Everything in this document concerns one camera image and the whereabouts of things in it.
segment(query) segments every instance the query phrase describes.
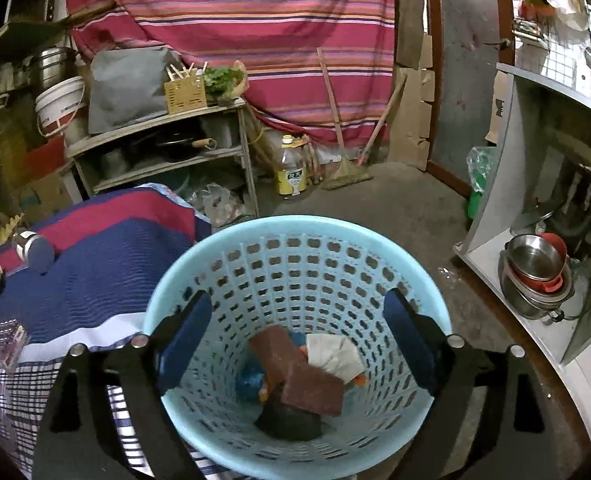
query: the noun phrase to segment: yellow basket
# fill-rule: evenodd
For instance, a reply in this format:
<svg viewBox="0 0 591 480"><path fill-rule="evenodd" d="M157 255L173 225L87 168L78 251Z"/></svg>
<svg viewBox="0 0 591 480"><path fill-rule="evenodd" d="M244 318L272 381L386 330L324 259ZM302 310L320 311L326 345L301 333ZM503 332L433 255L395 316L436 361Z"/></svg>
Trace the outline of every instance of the yellow basket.
<svg viewBox="0 0 591 480"><path fill-rule="evenodd" d="M205 83L195 69L187 77L165 83L164 95L170 115L207 106Z"/></svg>

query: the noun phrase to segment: pink striped fabric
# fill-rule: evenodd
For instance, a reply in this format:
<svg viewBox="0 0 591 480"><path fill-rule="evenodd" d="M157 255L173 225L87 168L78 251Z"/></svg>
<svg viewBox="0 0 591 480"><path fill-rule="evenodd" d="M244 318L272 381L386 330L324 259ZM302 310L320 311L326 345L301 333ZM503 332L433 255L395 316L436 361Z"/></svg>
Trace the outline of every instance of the pink striped fabric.
<svg viewBox="0 0 591 480"><path fill-rule="evenodd" d="M100 0L67 0L69 12ZM345 142L364 145L391 91L393 0L116 0L76 30L90 59L106 48L166 44L187 63L250 73L246 98L270 126L335 142L317 59L323 47Z"/></svg>

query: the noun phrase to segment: broom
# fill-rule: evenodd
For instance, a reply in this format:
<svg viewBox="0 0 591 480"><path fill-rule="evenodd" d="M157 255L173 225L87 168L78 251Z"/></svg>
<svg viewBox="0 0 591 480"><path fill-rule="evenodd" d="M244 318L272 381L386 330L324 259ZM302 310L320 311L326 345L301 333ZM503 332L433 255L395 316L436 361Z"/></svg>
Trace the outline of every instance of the broom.
<svg viewBox="0 0 591 480"><path fill-rule="evenodd" d="M324 77L324 85L327 88L329 95L329 104L333 112L333 126L336 130L336 137L338 137L338 145L340 151L339 167L330 178L322 183L324 189L337 189L338 187L349 186L357 182L364 182L373 178L366 168L360 168L353 164L347 156L347 150L344 147L344 139L342 138L342 129L339 126L338 107L336 107L335 98L333 97L333 90L331 89L331 81L329 80L329 72L327 72L327 64L324 61L324 54L322 48L318 47L318 57L320 59L320 68L322 68L322 76Z"/></svg>

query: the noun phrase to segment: oil bottle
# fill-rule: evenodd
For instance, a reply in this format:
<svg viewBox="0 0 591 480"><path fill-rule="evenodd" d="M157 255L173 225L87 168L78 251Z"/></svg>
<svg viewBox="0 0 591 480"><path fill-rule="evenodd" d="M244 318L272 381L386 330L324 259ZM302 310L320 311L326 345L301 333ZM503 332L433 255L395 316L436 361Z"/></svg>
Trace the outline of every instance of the oil bottle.
<svg viewBox="0 0 591 480"><path fill-rule="evenodd" d="M282 136L278 153L276 185L278 193L285 199L299 197L306 190L306 166L302 153L302 142L293 136Z"/></svg>

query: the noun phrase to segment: basket rim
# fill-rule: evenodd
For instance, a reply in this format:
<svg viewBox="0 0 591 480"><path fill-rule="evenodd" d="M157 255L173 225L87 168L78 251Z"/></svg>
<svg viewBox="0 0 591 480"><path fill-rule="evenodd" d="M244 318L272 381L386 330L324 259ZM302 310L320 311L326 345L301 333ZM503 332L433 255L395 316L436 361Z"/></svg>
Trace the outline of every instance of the basket rim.
<svg viewBox="0 0 591 480"><path fill-rule="evenodd" d="M172 266L164 273L156 285L156 289L149 300L144 316L143 332L150 335L151 332L153 332L153 330L156 328L159 321L155 320L159 315L157 314L159 305L162 304L164 299L163 291L165 291L171 284L173 278L178 272L178 269L184 267L192 258L198 257L202 252L209 251L212 248L215 248L215 246L218 246L220 244L220 239L223 237L235 239L239 234L257 230L262 232L264 226L274 226L278 223L284 225L284 234L288 235L290 225L297 226L301 222L306 222L307 230L315 230L315 226L318 224L334 226L341 228L344 231L354 232L355 234L370 238L370 240L373 242L373 246L375 247L385 247L388 251L399 254L400 258L406 260L406 263L413 268L418 277L427 287L427 293L431 298L432 309L434 310L432 314L437 314L437 316L434 317L435 322L437 322L438 326L443 330L443 332L445 332L446 335L449 335L453 332L447 305L444 298L442 297L442 294L440 293L437 285L429 273L411 254L409 254L408 251L383 235L372 231L371 229L344 220L309 215L273 216L243 222L212 234L195 244L193 247L189 248L172 264ZM177 393L174 394L174 390L170 390L162 397L162 403L180 436L186 442L191 444L195 450L202 453L214 463L238 473L251 476L253 478L276 480L301 480L303 468L306 468L307 474L314 474L316 480L333 480L350 476L359 471L373 467L374 465L386 460L388 457L405 446L405 444L411 441L413 436L415 436L423 424L427 414L429 413L429 408L433 403L433 397L429 396L429 402L426 404L426 406L416 411L418 416L415 416L412 422L404 425L404 433L406 435L410 435L410 437L406 440L402 437L401 433L392 433L390 438L383 439L383 441L373 449L369 447L368 449L356 450L342 459L329 461L329 463L298 464L298 467L291 468L290 464L287 465L284 462L271 462L260 458L252 458L246 452L240 452L237 449L221 443L221 441L214 434L202 431L201 428L197 428L192 424L188 424L183 416L182 410L178 409L179 403L177 399L174 398L177 395ZM395 438L396 436L402 437L403 442L401 442L400 438Z"/></svg>

